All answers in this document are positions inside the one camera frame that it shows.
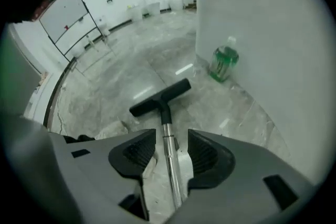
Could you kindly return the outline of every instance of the concrete floor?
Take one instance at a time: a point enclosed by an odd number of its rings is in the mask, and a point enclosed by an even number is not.
[[[122,121],[128,131],[156,129],[157,164],[144,179],[152,223],[162,223],[174,211],[161,120],[156,111],[134,118],[129,108],[183,78],[189,79],[192,89],[170,105],[181,147],[178,156],[185,196],[187,181],[193,176],[187,129],[254,143],[291,162],[279,131],[254,99],[233,81],[219,84],[197,65],[195,39],[196,14],[189,11],[126,26],[109,36],[108,46],[100,41],[96,49],[80,57],[56,102],[51,131],[62,135],[122,134],[115,128],[116,121]]]

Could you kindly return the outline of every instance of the gray floor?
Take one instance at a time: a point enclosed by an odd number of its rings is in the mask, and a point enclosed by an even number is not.
[[[173,212],[159,114],[134,118],[129,107],[183,78],[192,89],[171,102],[180,143],[183,184],[193,176],[187,129],[199,129],[267,147],[290,163],[290,153],[272,120],[233,81],[219,84],[195,62],[196,14],[172,12],[126,26],[90,48],[70,72],[56,102],[51,130],[62,135],[116,135],[115,122],[129,131],[156,128],[157,164],[144,179],[152,223]]]

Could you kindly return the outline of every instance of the vacuum nozzle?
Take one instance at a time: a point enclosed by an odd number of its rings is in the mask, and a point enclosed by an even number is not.
[[[172,116],[170,113],[168,102],[190,89],[191,86],[188,79],[183,79],[152,95],[151,97],[148,97],[139,104],[132,106],[130,108],[130,112],[133,116],[137,117],[146,114],[154,109],[159,109],[161,112],[162,125],[172,123]]]

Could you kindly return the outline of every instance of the white pillar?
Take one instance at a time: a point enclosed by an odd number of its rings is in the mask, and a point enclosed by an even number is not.
[[[282,134],[313,183],[334,160],[334,22],[323,0],[197,0],[196,54],[237,39],[234,78]]]

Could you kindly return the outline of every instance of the green bottle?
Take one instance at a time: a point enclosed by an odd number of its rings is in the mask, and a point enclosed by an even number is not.
[[[229,77],[231,69],[238,62],[238,52],[232,48],[235,43],[236,39],[229,37],[226,45],[231,47],[224,45],[214,51],[209,71],[210,76],[218,82],[225,81]]]

